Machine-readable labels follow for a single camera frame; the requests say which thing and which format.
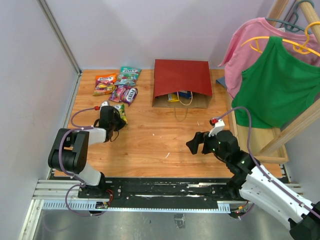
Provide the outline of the red paper bag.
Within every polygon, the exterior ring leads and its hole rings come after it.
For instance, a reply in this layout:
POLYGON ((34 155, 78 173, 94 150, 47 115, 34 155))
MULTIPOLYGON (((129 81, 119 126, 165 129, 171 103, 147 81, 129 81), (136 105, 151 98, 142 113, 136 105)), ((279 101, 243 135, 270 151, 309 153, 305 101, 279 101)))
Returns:
POLYGON ((154 62, 152 107, 171 109, 207 109, 213 96, 209 63, 203 60, 156 59, 154 62), (191 98, 178 96, 169 102, 169 94, 190 92, 191 98))

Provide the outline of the teal Fox's mint candy bag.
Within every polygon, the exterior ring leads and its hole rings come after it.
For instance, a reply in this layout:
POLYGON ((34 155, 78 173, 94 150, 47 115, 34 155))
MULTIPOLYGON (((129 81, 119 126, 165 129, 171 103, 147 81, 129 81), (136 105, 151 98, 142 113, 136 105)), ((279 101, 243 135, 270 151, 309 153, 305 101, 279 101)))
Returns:
POLYGON ((116 78, 115 85, 125 85, 134 87, 137 83, 137 80, 140 76, 141 69, 136 67, 130 67, 130 66, 122 66, 120 68, 119 75, 116 78))

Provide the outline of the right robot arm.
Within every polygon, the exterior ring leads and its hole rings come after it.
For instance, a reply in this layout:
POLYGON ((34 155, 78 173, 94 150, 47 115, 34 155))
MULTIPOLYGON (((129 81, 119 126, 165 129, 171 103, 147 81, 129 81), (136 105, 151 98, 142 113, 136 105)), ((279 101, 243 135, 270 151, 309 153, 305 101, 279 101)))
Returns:
POLYGON ((215 135, 196 132, 186 146, 195 155, 200 144, 203 144, 202 154, 214 154, 233 173, 226 188, 230 199, 242 198, 265 210, 281 222, 295 240, 320 238, 320 204, 312 203, 274 177, 240 149, 237 138, 229 130, 215 135))

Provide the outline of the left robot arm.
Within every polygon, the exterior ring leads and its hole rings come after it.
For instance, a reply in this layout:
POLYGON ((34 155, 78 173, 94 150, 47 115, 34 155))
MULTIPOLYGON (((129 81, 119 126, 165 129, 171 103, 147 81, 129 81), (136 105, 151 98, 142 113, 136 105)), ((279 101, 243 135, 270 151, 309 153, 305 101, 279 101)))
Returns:
POLYGON ((113 192, 105 181, 105 175, 94 169, 88 162, 88 149, 91 145, 111 142, 114 133, 118 133, 127 124, 118 107, 105 101, 92 107, 99 111, 99 118, 93 125, 58 130, 48 156, 48 166, 80 181, 80 189, 89 196, 102 198, 113 192))

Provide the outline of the purple black cherry candy bag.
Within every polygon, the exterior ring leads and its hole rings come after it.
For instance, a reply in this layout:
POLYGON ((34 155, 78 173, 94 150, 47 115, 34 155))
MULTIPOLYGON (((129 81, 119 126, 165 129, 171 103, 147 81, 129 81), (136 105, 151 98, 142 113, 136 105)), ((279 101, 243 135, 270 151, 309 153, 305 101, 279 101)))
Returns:
POLYGON ((138 89, 136 87, 119 85, 112 92, 108 100, 116 103, 126 103, 130 106, 137 95, 138 89))

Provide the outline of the orange Fox's fruits candy bag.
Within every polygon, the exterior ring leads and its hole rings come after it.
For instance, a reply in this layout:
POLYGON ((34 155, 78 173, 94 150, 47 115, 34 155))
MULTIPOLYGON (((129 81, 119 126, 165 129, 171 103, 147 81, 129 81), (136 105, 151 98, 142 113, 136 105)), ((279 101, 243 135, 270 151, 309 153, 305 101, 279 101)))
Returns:
POLYGON ((115 86, 116 80, 117 80, 116 73, 97 75, 95 77, 95 87, 94 87, 93 96, 102 96, 102 95, 111 94, 116 88, 115 86))

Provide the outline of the yellow snack bar wrapper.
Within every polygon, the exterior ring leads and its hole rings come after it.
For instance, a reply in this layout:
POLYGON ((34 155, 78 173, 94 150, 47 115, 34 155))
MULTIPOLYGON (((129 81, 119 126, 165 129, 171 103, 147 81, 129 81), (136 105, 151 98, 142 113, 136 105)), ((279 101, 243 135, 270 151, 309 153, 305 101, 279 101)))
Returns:
POLYGON ((168 102, 169 103, 176 103, 176 102, 179 102, 179 98, 178 98, 178 96, 177 96, 177 94, 176 93, 169 93, 168 95, 167 95, 167 97, 168 97, 168 102))

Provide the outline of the blue Doritos chips bag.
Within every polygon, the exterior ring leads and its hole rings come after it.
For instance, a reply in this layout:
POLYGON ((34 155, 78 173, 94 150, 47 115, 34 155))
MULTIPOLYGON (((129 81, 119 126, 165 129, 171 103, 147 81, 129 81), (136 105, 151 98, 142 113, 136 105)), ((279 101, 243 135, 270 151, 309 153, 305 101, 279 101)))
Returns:
POLYGON ((186 99, 191 99, 192 98, 192 92, 191 91, 179 91, 178 92, 180 97, 186 98, 186 99))

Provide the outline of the green yellow Fox's candy bag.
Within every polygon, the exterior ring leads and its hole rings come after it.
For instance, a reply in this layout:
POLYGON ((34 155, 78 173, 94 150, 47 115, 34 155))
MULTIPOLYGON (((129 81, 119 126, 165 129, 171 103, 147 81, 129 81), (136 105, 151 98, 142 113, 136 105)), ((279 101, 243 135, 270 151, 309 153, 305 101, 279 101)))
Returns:
POLYGON ((127 125, 128 124, 128 120, 127 120, 127 116, 126 116, 126 113, 125 113, 125 105, 122 103, 122 104, 116 104, 113 107, 118 110, 121 119, 127 125))

